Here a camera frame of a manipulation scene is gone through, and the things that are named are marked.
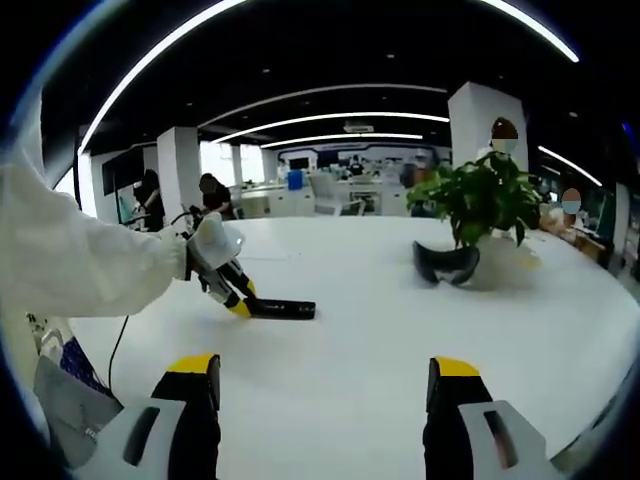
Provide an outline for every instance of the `white pillar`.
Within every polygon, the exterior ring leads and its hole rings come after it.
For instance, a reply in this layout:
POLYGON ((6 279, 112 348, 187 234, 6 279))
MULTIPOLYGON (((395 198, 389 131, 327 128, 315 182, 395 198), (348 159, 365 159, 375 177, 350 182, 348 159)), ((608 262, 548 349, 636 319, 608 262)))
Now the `white pillar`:
POLYGON ((617 276, 622 269, 622 259, 629 230, 631 215, 631 195, 629 189, 621 183, 616 184, 616 218, 613 228, 613 253, 609 261, 609 271, 617 276))
POLYGON ((236 178, 236 185, 242 185, 242 155, 240 145, 231 145, 231 159, 233 161, 233 176, 236 178))
POLYGON ((475 161, 489 146, 491 127, 498 117, 510 120, 518 130, 518 146, 512 154, 522 171, 529 171, 527 124, 522 102, 506 93, 467 82, 449 99, 453 167, 475 161))
POLYGON ((167 221, 202 203, 196 128, 173 127, 158 137, 158 176, 167 221))
POLYGON ((158 147, 144 147, 142 150, 144 168, 158 173, 158 147))
POLYGON ((262 165, 264 167, 264 179, 267 182, 278 178, 278 155, 269 149, 262 150, 262 165))

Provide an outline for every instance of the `black ceiling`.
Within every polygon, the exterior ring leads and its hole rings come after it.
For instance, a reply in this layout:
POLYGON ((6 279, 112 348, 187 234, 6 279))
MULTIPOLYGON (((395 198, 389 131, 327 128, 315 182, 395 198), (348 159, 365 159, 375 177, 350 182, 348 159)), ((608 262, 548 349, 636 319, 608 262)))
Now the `black ceiling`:
MULTIPOLYGON (((129 2, 50 82, 43 104, 45 135, 87 125, 146 51, 212 3, 129 2)), ((543 143, 596 176, 628 175, 630 153, 620 125, 640 126, 633 4, 614 0, 604 9, 591 2, 563 3, 536 0, 526 9, 560 32, 580 55, 579 64, 477 0, 249 0, 200 26, 149 66, 108 113, 89 149, 100 153, 153 141, 174 125, 202 125, 252 102, 331 85, 412 84, 448 93, 384 88, 316 93, 245 110, 215 126, 245 129, 349 111, 447 116, 449 96, 472 80, 523 100, 532 149, 543 143)), ((446 124, 371 121, 376 131, 450 142, 446 124)), ((260 133, 286 140, 342 133, 343 123, 308 122, 260 133)))

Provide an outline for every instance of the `ceiling light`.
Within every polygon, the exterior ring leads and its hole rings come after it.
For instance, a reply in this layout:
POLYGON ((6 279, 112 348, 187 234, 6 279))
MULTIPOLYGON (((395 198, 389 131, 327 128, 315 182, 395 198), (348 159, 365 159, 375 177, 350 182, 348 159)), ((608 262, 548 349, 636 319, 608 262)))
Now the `ceiling light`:
POLYGON ((295 123, 311 122, 314 120, 328 120, 331 118, 350 118, 350 117, 397 117, 397 118, 413 118, 416 120, 431 120, 434 122, 448 123, 449 119, 446 117, 436 117, 433 115, 421 115, 418 113, 400 113, 400 112, 350 112, 350 113, 328 113, 325 115, 313 115, 311 117, 293 118, 291 120, 283 120, 281 122, 269 123, 267 125, 261 125, 259 127, 249 128, 240 132, 232 133, 225 137, 214 140, 214 143, 226 142, 235 137, 241 137, 248 135, 249 133, 259 132, 260 130, 266 130, 268 128, 282 127, 284 125, 293 125, 295 123))
POLYGON ((295 138, 293 140, 284 140, 282 142, 267 143, 260 145, 260 148, 279 147, 280 145, 289 145, 291 143, 314 142, 320 140, 337 140, 342 138, 404 138, 410 140, 422 140, 422 135, 409 135, 404 133, 340 133, 337 135, 320 135, 318 137, 295 138))
POLYGON ((483 3, 491 5, 492 7, 497 8, 498 10, 506 13, 507 15, 512 16, 519 22, 524 23, 531 30, 536 32, 538 35, 547 40, 551 45, 556 47, 565 57, 571 60, 573 63, 578 63, 580 59, 578 56, 571 50, 567 44, 565 44, 562 40, 560 40, 551 30, 542 25, 537 20, 534 20, 529 15, 524 13, 521 10, 518 10, 513 5, 504 2, 503 0, 479 0, 483 3))
POLYGON ((579 166, 577 166, 575 163, 567 160, 564 157, 561 157, 560 155, 558 155, 555 152, 552 152, 551 150, 544 148, 543 146, 539 146, 538 150, 540 150, 542 153, 546 153, 547 155, 555 158, 556 160, 560 160, 562 163, 564 163, 565 165, 569 165, 571 168, 573 168, 574 170, 580 172, 582 175, 584 175, 585 177, 587 177, 589 180, 591 180, 593 183, 595 183, 596 185, 598 185, 599 187, 602 186, 602 182, 600 180, 598 180, 597 178, 593 177, 592 175, 590 175, 589 173, 587 173, 585 170, 583 170, 582 168, 580 168, 579 166))
POLYGON ((182 37, 184 37, 191 30, 199 27, 204 22, 212 19, 216 15, 226 10, 229 10, 230 8, 233 8, 237 5, 240 5, 241 3, 244 3, 246 1, 247 0, 222 0, 221 2, 216 3, 215 5, 200 12, 198 15, 191 18, 190 20, 187 20, 185 23, 183 23, 178 28, 176 28, 173 32, 167 35, 164 39, 162 39, 160 43, 158 43, 155 47, 149 50, 147 54, 144 57, 142 57, 140 61, 138 61, 138 63, 136 63, 131 70, 129 70, 129 72, 124 76, 124 78, 116 86, 113 92, 111 92, 111 95, 109 95, 109 97, 104 102, 102 107, 100 107, 100 110, 96 115, 96 118, 94 118, 91 124, 89 125, 89 128, 87 129, 87 133, 85 134, 84 138, 82 139, 82 142, 80 143, 80 148, 78 148, 78 155, 82 155, 82 153, 85 151, 85 149, 87 148, 87 145, 89 144, 89 140, 91 140, 91 137, 93 136, 96 129, 98 128, 98 125, 100 124, 102 119, 105 117, 107 112, 109 112, 111 107, 113 107, 114 103, 116 103, 116 100, 118 99, 118 97, 122 95, 122 92, 125 91, 125 89, 131 84, 131 82, 133 82, 133 80, 138 75, 140 75, 140 73, 145 68, 147 68, 151 64, 151 62, 153 62, 158 56, 160 56, 162 52, 164 52, 167 48, 169 48, 175 42, 177 42, 182 37))
POLYGON ((554 170, 553 168, 547 167, 546 165, 542 165, 542 168, 544 168, 545 170, 549 170, 550 172, 555 173, 558 176, 562 175, 558 170, 554 170))

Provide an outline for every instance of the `hand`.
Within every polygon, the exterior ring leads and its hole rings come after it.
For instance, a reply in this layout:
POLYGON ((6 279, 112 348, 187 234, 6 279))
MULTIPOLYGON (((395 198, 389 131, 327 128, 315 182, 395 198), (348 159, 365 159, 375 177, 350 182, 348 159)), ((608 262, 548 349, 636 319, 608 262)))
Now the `hand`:
POLYGON ((238 231, 225 228, 219 213, 210 213, 202 219, 187 245, 199 264, 196 268, 211 271, 235 258, 240 253, 243 240, 238 231), (232 238, 229 238, 228 232, 232 233, 232 238))

